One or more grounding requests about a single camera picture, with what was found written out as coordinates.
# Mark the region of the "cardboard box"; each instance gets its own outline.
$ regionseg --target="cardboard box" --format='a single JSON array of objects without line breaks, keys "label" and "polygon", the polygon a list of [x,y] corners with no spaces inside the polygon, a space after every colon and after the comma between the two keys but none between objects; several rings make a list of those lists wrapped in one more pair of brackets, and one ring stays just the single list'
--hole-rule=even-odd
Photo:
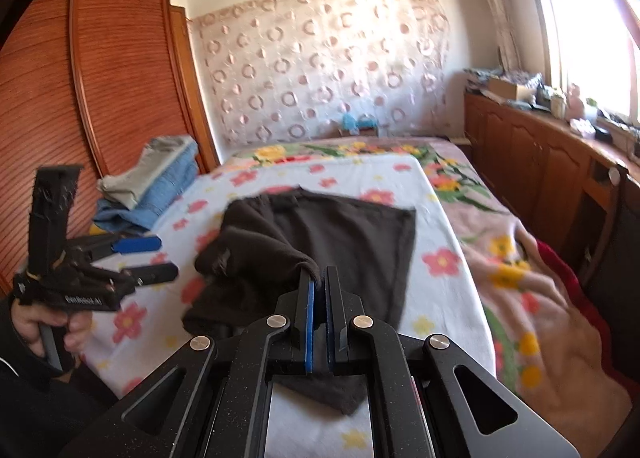
[{"label": "cardboard box", "polygon": [[495,78],[494,76],[489,78],[488,89],[492,93],[495,93],[502,98],[506,98],[507,100],[527,100],[536,92],[535,88],[529,89],[525,86],[520,86],[519,84],[507,82],[501,78]]}]

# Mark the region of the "dark brown garment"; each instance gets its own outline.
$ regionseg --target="dark brown garment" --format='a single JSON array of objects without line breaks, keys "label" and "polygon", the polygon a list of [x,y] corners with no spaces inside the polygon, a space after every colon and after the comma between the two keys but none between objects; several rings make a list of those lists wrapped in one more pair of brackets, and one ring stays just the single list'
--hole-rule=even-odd
[{"label": "dark brown garment", "polygon": [[[229,336],[228,327],[272,314],[278,297],[297,288],[301,269],[319,281],[333,265],[341,287],[360,296],[366,313],[396,328],[414,239],[413,210],[300,188],[236,200],[226,209],[220,235],[196,258],[195,268],[211,278],[184,315],[184,327]],[[341,379],[344,386],[334,380],[324,390],[324,378],[279,381],[353,412],[366,389],[361,381]]]}]

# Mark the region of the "human hand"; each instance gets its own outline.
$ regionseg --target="human hand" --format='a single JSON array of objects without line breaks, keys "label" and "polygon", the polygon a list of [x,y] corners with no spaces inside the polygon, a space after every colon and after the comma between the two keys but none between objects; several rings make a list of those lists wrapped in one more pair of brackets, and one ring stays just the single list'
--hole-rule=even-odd
[{"label": "human hand", "polygon": [[44,358],[45,351],[38,323],[53,327],[66,326],[65,349],[69,353],[79,353],[91,335],[91,312],[75,312],[66,314],[52,310],[42,304],[22,305],[15,300],[11,306],[11,319],[15,330],[23,338],[29,349],[37,356]]}]

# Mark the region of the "folded clothing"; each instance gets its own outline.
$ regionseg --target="folded clothing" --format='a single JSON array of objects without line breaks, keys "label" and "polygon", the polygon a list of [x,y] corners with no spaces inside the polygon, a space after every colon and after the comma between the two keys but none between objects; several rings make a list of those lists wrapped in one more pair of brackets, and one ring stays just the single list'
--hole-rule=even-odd
[{"label": "folded clothing", "polygon": [[129,210],[120,202],[100,199],[94,223],[104,231],[141,234],[151,230],[169,205],[194,182],[198,146],[191,142],[145,191],[138,205]]},{"label": "folded clothing", "polygon": [[138,163],[117,176],[107,175],[98,180],[98,190],[104,197],[133,210],[140,204],[146,190],[185,151],[196,142],[188,134],[152,138],[143,149]]},{"label": "folded clothing", "polygon": [[[273,313],[296,290],[301,269],[337,266],[343,290],[366,313],[398,327],[415,239],[415,211],[293,189],[236,200],[220,234],[196,258],[210,276],[183,317],[185,329],[214,338]],[[359,377],[279,377],[292,390],[350,414],[366,398]]]}]

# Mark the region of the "wall covering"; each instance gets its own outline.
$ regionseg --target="wall covering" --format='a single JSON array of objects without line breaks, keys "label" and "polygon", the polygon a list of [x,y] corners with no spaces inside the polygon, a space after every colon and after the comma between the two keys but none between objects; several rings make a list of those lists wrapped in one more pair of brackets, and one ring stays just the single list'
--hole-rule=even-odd
[{"label": "wall covering", "polygon": [[252,0],[194,20],[203,90],[230,145],[448,127],[449,21],[438,0]]}]

